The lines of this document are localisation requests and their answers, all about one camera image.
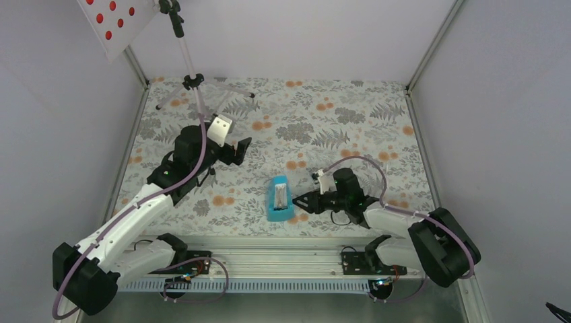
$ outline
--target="table surface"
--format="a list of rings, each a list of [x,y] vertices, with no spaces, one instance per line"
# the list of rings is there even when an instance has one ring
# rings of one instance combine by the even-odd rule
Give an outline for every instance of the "table surface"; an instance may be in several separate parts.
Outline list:
[[[245,98],[214,85],[201,86],[210,112],[236,121],[227,142],[252,137],[241,166],[216,163],[216,176],[193,189],[154,221],[143,234],[182,236],[366,237],[379,233],[357,225],[331,223],[329,212],[268,222],[265,199],[274,176],[288,177],[292,195],[314,189],[310,177],[342,157],[363,155],[381,165],[389,188],[385,200],[410,209],[434,209],[432,195],[407,109],[403,86],[382,81],[226,79],[256,93]],[[182,90],[159,111],[157,103],[182,79],[154,79],[119,192],[115,212],[139,191],[164,155],[174,149],[180,130],[198,124],[191,92]],[[380,194],[380,174],[353,159],[342,166],[358,176],[366,194]],[[346,223],[343,212],[333,215]]]

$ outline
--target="cable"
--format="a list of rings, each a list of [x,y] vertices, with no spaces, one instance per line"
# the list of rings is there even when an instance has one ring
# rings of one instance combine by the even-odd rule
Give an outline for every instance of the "cable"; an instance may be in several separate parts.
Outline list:
[[[396,283],[397,281],[399,281],[399,278],[401,277],[401,275],[399,274],[399,268],[397,267],[396,264],[393,265],[393,269],[395,270],[395,281],[394,281],[394,283]]]
[[[162,295],[163,295],[165,301],[169,300],[169,301],[172,301],[172,302],[174,302],[174,303],[187,303],[187,304],[207,304],[207,303],[212,303],[212,302],[215,302],[215,301],[221,299],[221,298],[226,294],[226,291],[228,290],[228,286],[230,286],[230,276],[229,276],[229,274],[228,274],[228,270],[226,269],[226,267],[224,266],[224,264],[222,264],[220,261],[218,261],[218,260],[216,260],[216,259],[214,259],[214,258],[211,258],[211,257],[196,257],[196,258],[188,259],[188,260],[185,260],[185,261],[180,262],[180,263],[178,263],[178,264],[173,264],[172,266],[168,266],[168,267],[166,267],[166,268],[158,269],[158,270],[156,270],[156,271],[169,271],[169,270],[171,270],[171,269],[178,268],[178,267],[180,267],[180,266],[182,266],[182,265],[184,265],[184,264],[188,264],[188,263],[190,263],[190,262],[194,262],[194,261],[198,261],[198,260],[214,261],[214,262],[216,262],[219,266],[222,267],[222,270],[224,271],[224,275],[226,276],[226,282],[224,283],[224,288],[222,289],[222,292],[221,292],[217,297],[215,297],[215,298],[213,298],[213,299],[208,299],[208,300],[206,300],[206,301],[191,301],[191,300],[185,301],[185,300],[180,300],[180,299],[174,299],[174,298],[168,297],[168,296],[166,295],[166,290],[167,290],[169,287],[171,287],[171,286],[173,286],[173,285],[175,285],[175,284],[181,283],[181,282],[180,282],[180,281],[172,281],[172,282],[166,284],[166,285],[163,287]]]
[[[369,297],[373,300],[373,303],[376,303],[377,300],[380,300],[382,303],[403,303],[405,301],[410,301],[411,299],[416,298],[420,292],[426,288],[426,285],[428,283],[428,277],[424,277],[424,279],[422,280],[422,284],[420,285],[420,287],[418,287],[418,289],[412,293],[412,295],[407,296],[405,298],[401,298],[401,299],[377,299],[375,296],[373,296],[373,294],[371,294],[370,291],[367,292],[367,295],[369,295]]]
[[[446,232],[446,234],[448,234],[460,246],[460,248],[462,249],[462,251],[466,255],[466,258],[468,259],[468,266],[469,266],[468,273],[466,275],[460,277],[460,278],[461,279],[468,279],[474,275],[474,259],[472,258],[472,254],[470,253],[470,251],[468,250],[466,245],[464,245],[462,240],[460,240],[460,238],[458,238],[458,236],[456,236],[454,234],[454,232],[452,232],[449,228],[447,228],[445,225],[441,224],[437,220],[432,219],[428,214],[425,214],[425,213],[422,213],[419,211],[409,211],[409,210],[403,209],[401,207],[395,207],[395,206],[392,206],[390,204],[385,203],[382,200],[384,194],[387,192],[387,177],[385,176],[383,170],[380,169],[379,165],[377,165],[377,163],[375,163],[371,159],[368,159],[367,157],[349,156],[349,157],[345,157],[345,158],[342,158],[342,159],[336,161],[335,163],[333,163],[333,165],[325,168],[323,170],[323,172],[324,173],[328,172],[331,168],[334,168],[335,166],[339,165],[340,163],[344,162],[345,160],[354,159],[354,158],[361,159],[361,160],[364,160],[365,162],[368,162],[369,164],[373,165],[373,167],[375,167],[376,170],[378,170],[378,172],[380,173],[380,175],[382,177],[382,190],[381,190],[380,196],[378,198],[378,203],[380,204],[380,206],[383,209],[387,209],[389,211],[408,215],[411,217],[415,217],[415,216],[421,217],[421,218],[425,219],[426,221],[429,221],[430,223],[434,224],[436,227],[439,227],[440,229],[442,229],[444,232]]]
[[[201,99],[199,94],[198,94],[198,90],[197,89],[193,89],[197,102]],[[204,160],[204,157],[206,155],[206,141],[207,141],[207,137],[206,137],[206,125],[204,124],[204,115],[199,113],[198,115],[198,119],[200,122],[200,129],[201,129],[201,134],[202,134],[202,146],[201,146],[201,150],[200,150],[200,156],[198,158],[198,162],[196,164],[196,166],[194,167],[194,169],[190,172],[189,175],[187,175],[187,177],[183,178],[180,182],[169,186],[163,190],[160,190],[156,193],[153,193],[139,201],[136,202],[136,205],[142,205],[145,202],[154,199],[155,197],[161,195],[161,194],[165,194],[170,192],[171,190],[175,190],[179,187],[181,187],[182,185],[184,185],[186,182],[188,182],[200,169],[200,166],[202,165],[202,162]],[[125,211],[121,212],[120,214],[118,214],[116,217],[114,217],[113,221],[111,222],[111,224],[107,225],[105,227],[105,229],[103,229],[101,231],[101,234],[99,234],[99,236],[97,236],[97,238],[95,239],[95,241],[97,243],[99,243],[101,240],[103,240],[103,237],[114,227],[117,225],[117,223],[119,223],[123,218],[125,218],[128,214],[131,213],[131,211],[135,210],[135,204],[131,205],[128,209],[126,209]],[[96,247],[95,244],[90,244],[89,247],[86,249],[86,251],[77,259],[77,261],[75,262],[75,264],[73,264],[73,266],[69,269],[69,271],[67,272],[67,275],[65,275],[65,278],[63,279],[63,282],[61,283],[61,286],[59,287],[57,294],[55,296],[54,299],[54,304],[52,307],[52,317],[56,320],[64,320],[68,317],[70,317],[73,313],[75,313],[79,308],[74,308],[73,310],[67,312],[66,314],[63,315],[59,315],[58,309],[59,309],[59,304],[61,302],[61,298],[63,297],[63,292],[65,290],[65,288],[67,287],[67,284],[69,283],[69,280],[71,279],[71,277],[73,276],[73,274],[75,273],[75,271],[77,270],[77,268],[79,267],[79,265],[81,264],[81,262],[88,256],[88,254]]]
[[[331,211],[331,214],[329,215],[329,217],[331,218],[331,222],[333,222],[333,224],[338,225],[340,227],[344,227],[346,225],[351,224],[351,220],[349,220],[348,223],[344,223],[344,224],[339,224],[339,223],[335,222],[335,220],[333,220],[333,211]]]
[[[571,313],[567,312],[566,310],[562,310],[562,309],[558,308],[557,306],[553,305],[552,303],[545,303],[545,306],[561,322],[571,323]]]
[[[152,244],[152,243],[153,243],[153,240],[141,239],[141,240],[135,242],[135,244],[133,244],[133,251],[135,251],[135,250],[137,249],[137,244],[138,244],[139,242],[149,242],[150,244]]]

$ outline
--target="tripod leg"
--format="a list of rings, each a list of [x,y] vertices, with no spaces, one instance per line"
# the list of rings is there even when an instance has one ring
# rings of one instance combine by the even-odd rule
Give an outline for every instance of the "tripod leg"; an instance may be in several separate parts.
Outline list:
[[[211,80],[211,79],[208,79],[208,80],[205,79],[205,80],[204,80],[204,83],[212,84],[212,85],[218,86],[218,87],[220,87],[220,88],[222,88],[222,89],[227,89],[228,91],[233,91],[233,92],[242,94],[243,96],[247,96],[248,98],[253,98],[253,97],[256,96],[256,95],[253,94],[252,92],[244,91],[243,89],[237,89],[237,88],[235,88],[235,87],[233,87],[233,86],[226,85],[226,84],[223,84],[223,83],[220,83],[220,82]]]
[[[172,90],[172,92],[170,92],[166,97],[164,97],[164,99],[161,100],[161,102],[159,102],[159,104],[157,104],[155,109],[160,110],[167,102],[174,98],[182,90],[183,87],[184,86],[179,85],[176,89]]]

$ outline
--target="white bracket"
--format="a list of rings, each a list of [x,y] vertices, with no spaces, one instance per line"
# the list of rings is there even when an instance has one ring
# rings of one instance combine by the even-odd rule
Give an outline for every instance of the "white bracket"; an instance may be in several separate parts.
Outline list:
[[[206,137],[222,147],[226,142],[226,136],[228,136],[228,133],[232,131],[233,127],[234,121],[232,119],[219,114],[210,124],[210,127],[206,132]]]

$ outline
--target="white board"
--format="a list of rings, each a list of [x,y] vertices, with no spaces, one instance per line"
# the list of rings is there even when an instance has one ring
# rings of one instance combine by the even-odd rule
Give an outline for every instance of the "white board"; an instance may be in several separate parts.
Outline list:
[[[153,19],[154,0],[77,0],[112,62]]]

